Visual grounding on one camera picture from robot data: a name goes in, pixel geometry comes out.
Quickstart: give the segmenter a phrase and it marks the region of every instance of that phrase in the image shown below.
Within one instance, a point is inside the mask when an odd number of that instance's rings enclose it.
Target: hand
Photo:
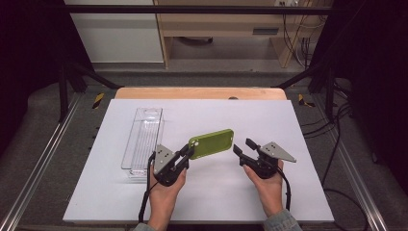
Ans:
[[[283,162],[279,160],[278,165],[283,169]],[[282,205],[282,177],[276,172],[269,179],[261,179],[252,168],[244,165],[243,169],[249,179],[254,183],[265,214],[269,218],[283,210]]]
[[[186,169],[180,173],[177,181],[169,186],[163,186],[157,183],[153,176],[153,167],[150,169],[150,208],[151,214],[147,224],[157,231],[164,231],[167,229],[170,222],[171,215],[176,205],[177,195],[186,183]]]

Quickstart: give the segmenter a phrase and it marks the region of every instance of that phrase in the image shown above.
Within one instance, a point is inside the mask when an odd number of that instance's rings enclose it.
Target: green phone case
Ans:
[[[234,132],[231,129],[205,134],[193,137],[189,140],[189,146],[194,147],[194,154],[191,160],[215,154],[228,150],[234,138]]]

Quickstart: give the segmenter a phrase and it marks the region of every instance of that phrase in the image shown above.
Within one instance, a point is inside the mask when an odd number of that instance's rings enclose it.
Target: sleeve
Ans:
[[[269,217],[264,221],[264,227],[267,231],[301,231],[296,219],[292,217],[288,210]]]
[[[145,223],[139,223],[133,231],[156,231]]]

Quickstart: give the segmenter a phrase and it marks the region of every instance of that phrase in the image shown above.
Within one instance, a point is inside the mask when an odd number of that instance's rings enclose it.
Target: floor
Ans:
[[[268,39],[214,38],[213,43],[203,40],[179,38],[174,41],[168,68],[160,64],[95,64],[98,73],[113,82],[125,86],[220,86],[220,87],[271,87],[290,79],[304,67],[293,59],[290,67],[282,69],[276,60]],[[304,79],[286,94],[293,102],[302,131],[306,134],[324,124],[325,115],[320,109],[324,92],[310,94],[307,91],[309,79]],[[78,109],[63,128],[62,137],[56,141],[49,159],[44,159],[44,150],[54,131],[58,128],[59,97],[58,86],[51,85],[35,92],[29,99],[29,110],[13,142],[0,161],[0,217],[4,225],[9,211],[13,210],[18,195],[29,179],[33,189],[28,193],[29,201],[19,204],[19,221],[16,230],[127,230],[133,225],[77,226],[62,221],[69,196],[87,160],[97,128],[115,96],[109,90],[87,78],[89,88],[85,94],[70,92],[72,101],[78,99]],[[349,88],[346,80],[339,84]],[[98,109],[93,109],[95,96],[105,96]],[[306,104],[299,103],[299,95]],[[335,113],[346,103],[341,92],[335,94]],[[408,198],[398,186],[387,166],[371,159],[370,147],[353,119],[352,110],[340,120],[341,130],[327,126],[321,132],[305,135],[310,154],[320,178],[323,177],[334,148],[337,134],[341,131],[341,144],[327,174],[325,188],[335,189],[352,199],[360,200],[353,177],[348,174],[350,166],[344,156],[349,157],[363,179],[377,217],[384,221],[381,227],[372,230],[408,230]],[[45,160],[43,172],[38,179],[30,178],[39,159]],[[363,230],[365,219],[359,207],[349,199],[335,192],[327,192],[336,223],[346,230]],[[340,230],[334,224],[303,224],[304,230]],[[168,230],[257,230],[260,226],[170,225]]]

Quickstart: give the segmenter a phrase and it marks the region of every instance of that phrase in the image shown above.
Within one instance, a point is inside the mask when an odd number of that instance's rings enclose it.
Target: transparent container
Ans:
[[[137,108],[121,166],[133,180],[146,182],[147,162],[162,141],[164,125],[163,109]]]

